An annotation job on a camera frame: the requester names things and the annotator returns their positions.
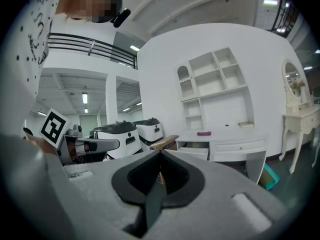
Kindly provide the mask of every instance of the metal railing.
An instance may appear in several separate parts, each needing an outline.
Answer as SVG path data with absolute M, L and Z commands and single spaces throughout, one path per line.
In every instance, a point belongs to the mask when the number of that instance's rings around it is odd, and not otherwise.
M 63 33 L 51 33 L 48 39 L 50 49 L 69 50 L 88 56 L 109 59 L 124 66 L 138 69 L 137 55 L 112 44 L 92 38 Z
M 279 8 L 270 31 L 287 38 L 297 21 L 298 15 L 299 11 L 291 0 L 280 0 Z

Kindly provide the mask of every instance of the white desk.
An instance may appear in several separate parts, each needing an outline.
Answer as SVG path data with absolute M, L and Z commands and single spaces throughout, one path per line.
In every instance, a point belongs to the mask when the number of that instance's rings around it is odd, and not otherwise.
M 187 145 L 190 148 L 209 148 L 210 161 L 246 161 L 248 177 L 257 184 L 265 166 L 268 138 L 256 133 L 254 127 L 215 129 L 210 136 L 198 136 L 197 131 L 189 131 L 175 141 L 177 152 Z
M 280 161 L 282 161 L 286 155 L 288 131 L 297 134 L 297 144 L 289 170 L 290 174 L 292 174 L 295 171 L 304 134 L 309 134 L 313 129 L 320 125 L 320 105 L 315 104 L 310 107 L 303 108 L 295 114 L 288 113 L 283 116 L 285 119 L 282 139 L 282 154 L 279 156 Z

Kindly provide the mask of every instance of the white shirt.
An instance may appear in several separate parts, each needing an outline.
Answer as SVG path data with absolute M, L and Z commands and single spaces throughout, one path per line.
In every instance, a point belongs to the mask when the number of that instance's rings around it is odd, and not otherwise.
M 21 135 L 36 102 L 48 56 L 48 37 L 59 0 L 29 0 L 0 48 L 0 133 Z

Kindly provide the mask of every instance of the purple object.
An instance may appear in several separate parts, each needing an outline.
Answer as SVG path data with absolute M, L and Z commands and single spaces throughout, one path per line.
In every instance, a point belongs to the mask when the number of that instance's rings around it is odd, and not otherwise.
M 211 131 L 206 131 L 206 132 L 200 132 L 200 131 L 198 131 L 198 132 L 196 133 L 196 135 L 198 135 L 198 136 L 210 136 L 210 135 L 211 135 Z

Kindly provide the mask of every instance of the white shelf unit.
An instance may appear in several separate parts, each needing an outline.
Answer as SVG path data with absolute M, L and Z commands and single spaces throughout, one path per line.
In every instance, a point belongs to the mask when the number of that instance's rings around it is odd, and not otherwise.
M 198 98 L 182 102 L 184 117 L 188 131 L 202 130 L 202 109 Z
M 229 47 L 193 58 L 177 68 L 188 131 L 254 123 L 248 85 Z

